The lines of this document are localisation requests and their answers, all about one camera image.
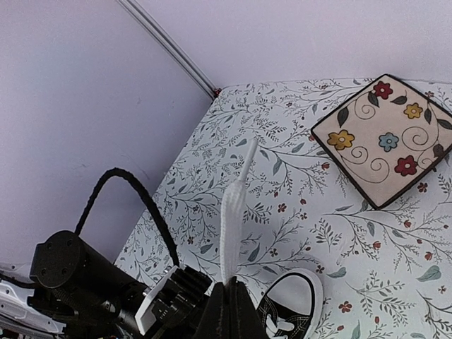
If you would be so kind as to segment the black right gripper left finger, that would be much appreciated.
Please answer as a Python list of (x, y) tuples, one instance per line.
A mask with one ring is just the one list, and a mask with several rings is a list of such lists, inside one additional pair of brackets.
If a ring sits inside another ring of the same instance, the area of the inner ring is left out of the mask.
[(202, 314), (193, 338), (229, 338), (230, 310), (225, 286), (218, 282), (214, 285), (208, 303)]

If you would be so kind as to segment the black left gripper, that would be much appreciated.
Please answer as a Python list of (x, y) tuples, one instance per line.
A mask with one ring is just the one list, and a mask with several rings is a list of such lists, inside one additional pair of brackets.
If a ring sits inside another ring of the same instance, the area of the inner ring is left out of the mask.
[(134, 280), (119, 295), (117, 325), (130, 338), (192, 338), (207, 305), (207, 291), (211, 285), (212, 280), (200, 271), (189, 266), (176, 269), (153, 302), (156, 322), (145, 335), (141, 335), (135, 313), (148, 286)]

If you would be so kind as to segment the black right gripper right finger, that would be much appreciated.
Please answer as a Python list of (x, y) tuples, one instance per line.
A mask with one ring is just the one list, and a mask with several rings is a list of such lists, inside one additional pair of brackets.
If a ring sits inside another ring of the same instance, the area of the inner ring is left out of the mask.
[(228, 297), (230, 308), (230, 338), (267, 338), (246, 285), (238, 281), (236, 277), (233, 277), (228, 284)]

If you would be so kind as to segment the black canvas sneaker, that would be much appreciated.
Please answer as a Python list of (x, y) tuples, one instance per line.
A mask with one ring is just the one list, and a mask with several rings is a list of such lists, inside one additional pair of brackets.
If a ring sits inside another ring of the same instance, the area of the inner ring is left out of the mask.
[(322, 311), (322, 282), (306, 268), (282, 274), (266, 290), (257, 307), (268, 338), (310, 338)]

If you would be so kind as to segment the white shoelace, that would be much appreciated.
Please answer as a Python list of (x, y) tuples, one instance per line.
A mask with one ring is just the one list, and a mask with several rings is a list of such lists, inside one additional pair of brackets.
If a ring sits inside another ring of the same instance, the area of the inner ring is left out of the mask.
[(244, 160), (242, 170), (226, 189), (220, 210), (220, 273), (223, 285), (236, 275), (243, 227), (248, 176), (258, 141), (253, 139)]

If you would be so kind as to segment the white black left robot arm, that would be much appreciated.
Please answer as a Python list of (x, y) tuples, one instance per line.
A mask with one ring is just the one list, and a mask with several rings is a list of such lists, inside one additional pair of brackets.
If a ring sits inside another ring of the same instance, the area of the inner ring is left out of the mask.
[(5, 271), (1, 281), (32, 290), (27, 306), (62, 323), (66, 338), (191, 338), (212, 283), (173, 266), (148, 287), (67, 230), (36, 246), (29, 281)]

